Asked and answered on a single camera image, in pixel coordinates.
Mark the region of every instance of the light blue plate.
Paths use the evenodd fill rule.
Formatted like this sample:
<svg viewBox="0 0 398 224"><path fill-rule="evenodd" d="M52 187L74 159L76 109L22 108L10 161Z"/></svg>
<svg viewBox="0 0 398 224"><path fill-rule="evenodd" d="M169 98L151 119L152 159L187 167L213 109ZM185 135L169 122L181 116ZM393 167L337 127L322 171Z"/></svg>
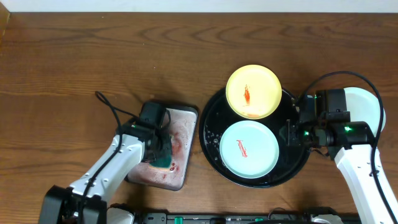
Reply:
<svg viewBox="0 0 398 224"><path fill-rule="evenodd" d="M232 173L254 179L268 174L275 167L279 146L272 131L263 124L240 121L224 132L220 154Z"/></svg>

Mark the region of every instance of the yellow plate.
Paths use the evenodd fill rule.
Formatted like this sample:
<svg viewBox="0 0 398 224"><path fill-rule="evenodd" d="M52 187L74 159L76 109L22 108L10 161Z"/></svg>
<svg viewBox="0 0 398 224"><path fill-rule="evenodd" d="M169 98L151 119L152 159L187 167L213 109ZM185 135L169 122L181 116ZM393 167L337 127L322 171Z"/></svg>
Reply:
<svg viewBox="0 0 398 224"><path fill-rule="evenodd" d="M276 75L260 65L236 70L226 84L226 98L232 110L244 118L261 119L276 110L282 87Z"/></svg>

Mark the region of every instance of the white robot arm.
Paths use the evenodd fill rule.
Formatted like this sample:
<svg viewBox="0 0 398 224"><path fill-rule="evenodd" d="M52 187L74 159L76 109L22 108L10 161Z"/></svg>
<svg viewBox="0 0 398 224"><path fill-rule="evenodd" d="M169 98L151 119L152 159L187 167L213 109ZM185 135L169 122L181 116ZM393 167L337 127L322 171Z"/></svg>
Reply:
<svg viewBox="0 0 398 224"><path fill-rule="evenodd" d="M109 149L101 156L101 158L93 165L87 173L80 179L70 184L74 194L83 195L86 189L88 179L90 179L95 171L107 160L116 150L119 144L119 135L113 137L113 142ZM109 203L120 183L127 176L127 173L141 162L144 158L145 143L138 140L135 136L123 134L122 148L119 150L108 165L99 173L93 185L87 193L87 197L94 195L100 196L102 200Z"/></svg>
<svg viewBox="0 0 398 224"><path fill-rule="evenodd" d="M371 151L369 144L352 145L352 149L340 149L335 157L337 168L347 181L354 198L355 206L363 224L393 223L379 192L377 191L371 169ZM383 171L379 150L376 150L376 167L384 195L394 212L398 215L398 203Z"/></svg>

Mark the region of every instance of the cable clip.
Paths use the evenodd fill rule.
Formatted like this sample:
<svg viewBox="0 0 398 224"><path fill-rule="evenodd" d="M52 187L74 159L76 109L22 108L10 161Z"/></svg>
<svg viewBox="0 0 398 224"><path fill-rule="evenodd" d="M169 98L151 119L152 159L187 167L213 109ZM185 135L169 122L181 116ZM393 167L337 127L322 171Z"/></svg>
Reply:
<svg viewBox="0 0 398 224"><path fill-rule="evenodd" d="M375 170L374 172L371 172L371 173L369 174L369 176L370 176L370 177L372 177L374 174L376 174L376 175L377 175L379 172L380 172L380 171L378 171L378 170Z"/></svg>

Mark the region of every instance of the green connector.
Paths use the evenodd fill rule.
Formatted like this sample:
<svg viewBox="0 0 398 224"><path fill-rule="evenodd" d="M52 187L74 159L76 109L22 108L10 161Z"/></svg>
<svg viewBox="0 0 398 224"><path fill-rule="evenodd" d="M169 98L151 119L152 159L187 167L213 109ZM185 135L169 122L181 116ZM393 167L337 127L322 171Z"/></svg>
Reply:
<svg viewBox="0 0 398 224"><path fill-rule="evenodd" d="M175 217L174 224L182 224L182 217Z"/></svg>

